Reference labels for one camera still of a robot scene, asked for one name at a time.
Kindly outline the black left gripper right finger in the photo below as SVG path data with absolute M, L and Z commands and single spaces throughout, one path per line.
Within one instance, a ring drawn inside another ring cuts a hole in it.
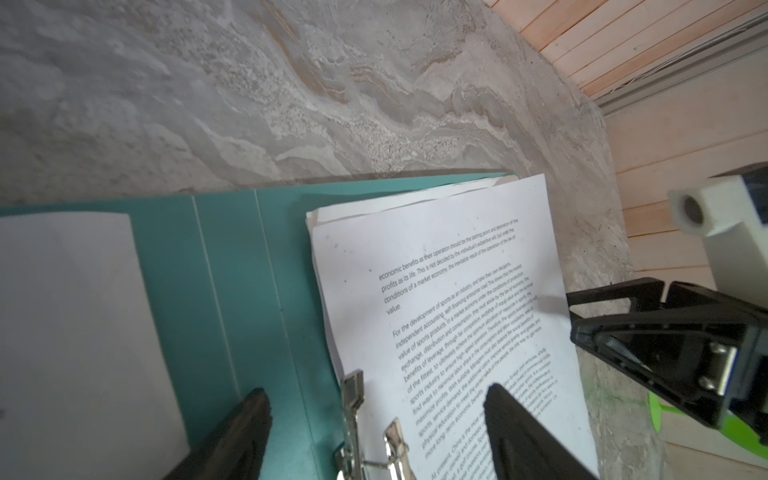
M 494 383 L 488 388 L 484 416 L 497 479 L 595 477 L 502 385 Z

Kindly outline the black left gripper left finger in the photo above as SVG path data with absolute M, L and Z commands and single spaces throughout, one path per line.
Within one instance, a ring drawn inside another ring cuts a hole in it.
M 266 392 L 253 389 L 164 479 L 258 479 L 272 423 Z

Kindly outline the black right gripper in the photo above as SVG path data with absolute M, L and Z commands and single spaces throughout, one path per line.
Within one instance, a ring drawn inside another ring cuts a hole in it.
M 629 300 L 626 313 L 571 315 L 571 340 L 702 425 L 733 413 L 767 443 L 767 310 L 709 288 L 643 277 L 566 294 L 569 307 Z

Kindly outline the metal folder clip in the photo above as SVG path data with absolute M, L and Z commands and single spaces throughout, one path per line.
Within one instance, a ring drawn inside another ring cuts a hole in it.
M 341 382 L 344 441 L 334 452 L 336 478 L 416 479 L 400 420 L 395 417 L 375 436 L 364 401 L 364 374 L 355 370 Z

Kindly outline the paper with English text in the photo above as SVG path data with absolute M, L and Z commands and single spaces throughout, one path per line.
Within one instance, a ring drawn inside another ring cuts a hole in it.
M 2 477 L 160 479 L 189 450 L 130 218 L 3 218 Z

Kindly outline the paper with XDOF heading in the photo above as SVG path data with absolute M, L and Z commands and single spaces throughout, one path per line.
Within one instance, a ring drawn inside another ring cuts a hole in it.
M 320 207 L 311 212 L 306 213 L 306 226 L 310 236 L 310 247 L 312 254 L 312 265 L 314 268 L 315 279 L 320 294 L 320 301 L 324 320 L 324 333 L 326 338 L 326 344 L 330 355 L 333 371 L 338 384 L 342 383 L 344 378 L 344 369 L 336 347 L 336 342 L 332 332 L 329 315 L 327 313 L 325 296 L 323 292 L 322 282 L 319 274 L 319 267 L 317 266 L 317 260 L 315 255 L 315 248 L 312 244 L 314 230 L 328 223 L 339 221 L 347 218 L 361 217 L 380 213 L 383 211 L 393 210 L 396 208 L 405 207 L 408 205 L 424 203 L 434 201 L 442 198 L 449 198 L 464 193 L 483 190 L 491 188 L 497 185 L 504 185 L 511 182 L 518 181 L 520 179 L 517 175 L 507 175 L 503 177 L 483 178 L 478 180 L 472 180 L 461 183 L 453 183 L 438 187 L 432 187 L 428 189 L 422 189 L 407 193 L 398 193 L 387 195 L 383 197 L 370 198 L 365 200 L 357 200 L 351 202 L 344 202 L 335 205 Z

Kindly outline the teal file folder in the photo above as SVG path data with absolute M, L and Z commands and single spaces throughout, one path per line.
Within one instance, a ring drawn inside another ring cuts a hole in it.
M 305 215 L 457 182 L 446 175 L 8 207 L 1 221 L 63 212 L 127 215 L 189 453 L 262 388 L 273 426 L 261 477 L 331 479 L 343 423 Z

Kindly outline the white paper sheet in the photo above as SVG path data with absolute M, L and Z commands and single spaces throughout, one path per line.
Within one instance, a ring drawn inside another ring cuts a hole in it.
M 400 420 L 418 478 L 495 477 L 494 383 L 598 473 L 543 176 L 321 225 L 312 244 L 344 377 L 363 371 L 375 436 Z

